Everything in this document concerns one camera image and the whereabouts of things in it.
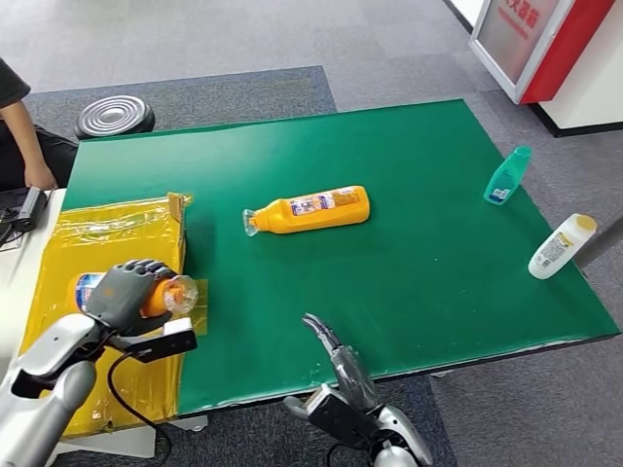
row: yellow plastic bottle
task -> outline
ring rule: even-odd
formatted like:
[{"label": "yellow plastic bottle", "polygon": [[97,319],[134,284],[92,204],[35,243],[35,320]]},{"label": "yellow plastic bottle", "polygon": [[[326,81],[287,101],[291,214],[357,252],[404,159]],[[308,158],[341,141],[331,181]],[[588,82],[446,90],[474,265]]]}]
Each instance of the yellow plastic bottle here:
[{"label": "yellow plastic bottle", "polygon": [[369,215],[364,187],[338,188],[304,197],[276,199],[262,209],[242,211],[245,232],[291,234],[363,222]]},{"label": "yellow plastic bottle", "polygon": [[[103,272],[79,274],[69,283],[68,305],[69,309],[78,306],[87,310],[87,300],[103,277]],[[160,316],[166,311],[187,313],[193,309],[199,297],[197,284],[187,275],[176,275],[158,282],[140,309],[143,317]]]}]

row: black pants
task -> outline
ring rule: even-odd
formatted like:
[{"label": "black pants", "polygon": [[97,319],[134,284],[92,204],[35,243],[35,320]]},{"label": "black pants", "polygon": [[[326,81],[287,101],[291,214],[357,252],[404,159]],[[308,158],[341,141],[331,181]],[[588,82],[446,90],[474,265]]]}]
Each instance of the black pants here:
[{"label": "black pants", "polygon": [[[62,136],[35,126],[45,163],[59,188],[66,188],[78,151],[78,145]],[[0,121],[0,192],[25,186],[23,159],[5,122]]]}]

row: black shirt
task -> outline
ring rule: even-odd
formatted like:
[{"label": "black shirt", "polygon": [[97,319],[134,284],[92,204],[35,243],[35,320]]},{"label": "black shirt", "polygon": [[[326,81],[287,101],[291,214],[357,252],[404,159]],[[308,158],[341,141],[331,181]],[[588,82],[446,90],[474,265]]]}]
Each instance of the black shirt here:
[{"label": "black shirt", "polygon": [[15,104],[30,92],[24,83],[2,58],[0,58],[0,109]]}]

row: black round stool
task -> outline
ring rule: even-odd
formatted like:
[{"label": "black round stool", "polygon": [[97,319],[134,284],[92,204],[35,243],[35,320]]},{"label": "black round stool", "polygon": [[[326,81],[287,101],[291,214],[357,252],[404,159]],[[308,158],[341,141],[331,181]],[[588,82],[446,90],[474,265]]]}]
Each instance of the black round stool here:
[{"label": "black round stool", "polygon": [[146,102],[132,95],[113,95],[87,106],[80,113],[74,132],[83,140],[149,133],[155,125],[156,116]]}]

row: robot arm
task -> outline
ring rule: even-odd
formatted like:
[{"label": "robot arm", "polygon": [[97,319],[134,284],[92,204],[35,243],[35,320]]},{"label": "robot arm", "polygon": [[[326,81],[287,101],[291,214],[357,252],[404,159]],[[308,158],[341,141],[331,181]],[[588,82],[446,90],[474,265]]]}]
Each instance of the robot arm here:
[{"label": "robot arm", "polygon": [[348,448],[367,450],[372,467],[433,465],[430,452],[406,415],[379,404],[374,382],[356,353],[317,316],[307,313],[303,321],[329,354],[339,391],[323,383],[304,403],[288,396],[284,402],[291,413]]},{"label": "robot arm", "polygon": [[[143,363],[196,348],[190,318],[140,314],[158,281],[172,275],[152,260],[115,266],[94,289],[86,313],[60,318],[14,361],[0,385],[0,466],[43,465],[93,390],[95,361],[106,346]],[[49,393],[41,397],[44,390]]]}]

